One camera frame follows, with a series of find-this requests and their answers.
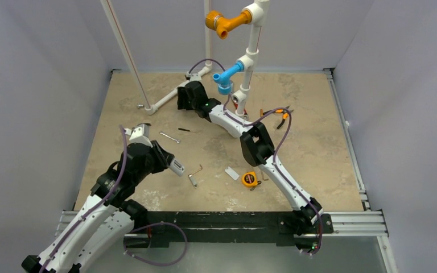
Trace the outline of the white remote control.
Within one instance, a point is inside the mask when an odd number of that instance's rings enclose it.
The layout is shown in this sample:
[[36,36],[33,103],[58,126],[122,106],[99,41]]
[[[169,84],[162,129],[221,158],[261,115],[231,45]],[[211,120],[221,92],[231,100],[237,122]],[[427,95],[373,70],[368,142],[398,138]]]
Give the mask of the white remote control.
[[182,165],[176,158],[171,160],[168,168],[179,177],[183,176],[185,171],[184,165]]

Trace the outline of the white battery cover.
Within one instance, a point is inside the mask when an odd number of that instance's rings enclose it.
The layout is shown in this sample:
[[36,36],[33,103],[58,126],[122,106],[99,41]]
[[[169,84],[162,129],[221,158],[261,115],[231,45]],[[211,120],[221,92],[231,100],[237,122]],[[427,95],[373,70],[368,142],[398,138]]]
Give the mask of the white battery cover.
[[231,167],[227,167],[225,169],[225,172],[233,179],[233,180],[237,180],[239,179],[240,175]]

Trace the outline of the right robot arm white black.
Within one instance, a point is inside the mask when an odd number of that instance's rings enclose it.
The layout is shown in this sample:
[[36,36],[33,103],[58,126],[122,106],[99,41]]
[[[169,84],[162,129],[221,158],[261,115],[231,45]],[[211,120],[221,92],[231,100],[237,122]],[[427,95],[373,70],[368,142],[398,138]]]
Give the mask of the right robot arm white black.
[[318,237],[325,233],[322,222],[323,207],[299,185],[278,157],[278,148],[287,135],[275,147],[260,119],[249,122],[233,114],[226,105],[215,98],[209,98],[200,81],[190,81],[178,87],[177,91],[179,110],[193,110],[200,118],[222,127],[240,140],[246,162],[252,167],[258,167],[281,190],[291,205],[301,230],[311,231],[316,227]]

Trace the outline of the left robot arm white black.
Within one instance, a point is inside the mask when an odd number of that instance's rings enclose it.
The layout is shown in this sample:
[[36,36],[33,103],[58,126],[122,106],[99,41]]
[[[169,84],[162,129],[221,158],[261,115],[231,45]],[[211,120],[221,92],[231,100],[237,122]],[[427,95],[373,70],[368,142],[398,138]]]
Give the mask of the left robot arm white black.
[[90,195],[68,226],[39,255],[29,255],[25,272],[86,272],[90,265],[128,231],[149,224],[147,209],[130,199],[150,174],[170,169],[182,176],[185,167],[157,141],[130,143],[118,161],[100,175]]

